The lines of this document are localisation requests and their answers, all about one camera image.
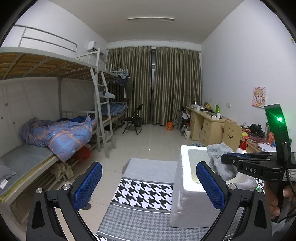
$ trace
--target wooden bed slats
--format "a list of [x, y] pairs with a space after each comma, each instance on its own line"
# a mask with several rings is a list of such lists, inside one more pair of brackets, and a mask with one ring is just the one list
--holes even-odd
[[[115, 81], [116, 76], [104, 72], [107, 82]], [[22, 77], [63, 77], [92, 81], [90, 67], [83, 62], [76, 63], [31, 53], [0, 53], [0, 80]]]

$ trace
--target pillow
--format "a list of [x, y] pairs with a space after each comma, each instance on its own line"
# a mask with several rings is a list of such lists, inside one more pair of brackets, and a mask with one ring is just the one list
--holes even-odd
[[2, 161], [0, 161], [0, 183], [2, 183], [4, 179], [12, 177], [15, 173], [15, 171], [11, 170], [8, 166], [3, 164]]

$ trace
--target spray bottle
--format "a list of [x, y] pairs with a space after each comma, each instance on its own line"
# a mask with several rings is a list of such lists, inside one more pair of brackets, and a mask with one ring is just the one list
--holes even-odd
[[246, 153], [246, 149], [247, 149], [247, 140], [248, 140], [248, 137], [244, 137], [244, 141], [243, 143], [240, 145], [239, 148], [237, 148], [237, 150], [235, 151], [235, 153]]

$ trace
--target red bag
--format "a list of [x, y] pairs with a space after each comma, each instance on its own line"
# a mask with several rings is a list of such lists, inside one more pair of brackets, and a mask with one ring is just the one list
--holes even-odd
[[86, 161], [91, 156], [91, 151], [86, 147], [81, 147], [76, 153], [73, 155], [73, 158], [80, 161]]

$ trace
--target foam box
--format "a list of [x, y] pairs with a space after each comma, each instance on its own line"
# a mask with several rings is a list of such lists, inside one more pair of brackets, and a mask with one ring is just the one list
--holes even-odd
[[[215, 209], [196, 176], [196, 165], [210, 158], [206, 147], [181, 146], [173, 186], [170, 225], [176, 228], [211, 227], [220, 210]], [[238, 173], [227, 181], [239, 189], [253, 190], [257, 187], [254, 178]]]

